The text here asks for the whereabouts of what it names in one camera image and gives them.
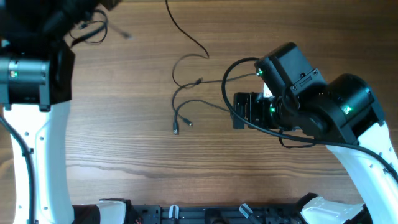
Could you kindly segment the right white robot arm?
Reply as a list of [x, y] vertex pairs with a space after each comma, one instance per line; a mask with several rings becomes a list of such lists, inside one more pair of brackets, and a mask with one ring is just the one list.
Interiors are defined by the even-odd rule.
[[226, 102], [233, 127], [295, 141], [297, 148], [324, 145], [363, 199], [350, 205], [309, 193], [296, 203], [291, 221], [396, 223], [397, 156], [371, 87], [349, 73], [326, 82], [292, 42], [251, 62], [264, 90], [236, 93]]

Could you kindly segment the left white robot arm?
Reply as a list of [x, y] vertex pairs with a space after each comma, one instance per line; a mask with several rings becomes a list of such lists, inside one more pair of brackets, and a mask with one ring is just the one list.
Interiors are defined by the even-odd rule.
[[123, 202], [73, 205], [65, 135], [75, 54], [65, 35], [94, 0], [1, 2], [1, 124], [12, 141], [16, 223], [124, 223]]

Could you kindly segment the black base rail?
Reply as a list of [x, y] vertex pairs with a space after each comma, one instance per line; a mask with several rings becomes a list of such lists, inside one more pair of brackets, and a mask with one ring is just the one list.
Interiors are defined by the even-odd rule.
[[146, 224], [303, 223], [294, 212], [294, 206], [290, 204], [266, 206], [242, 204], [220, 207], [137, 205], [134, 210], [139, 216], [135, 222]]

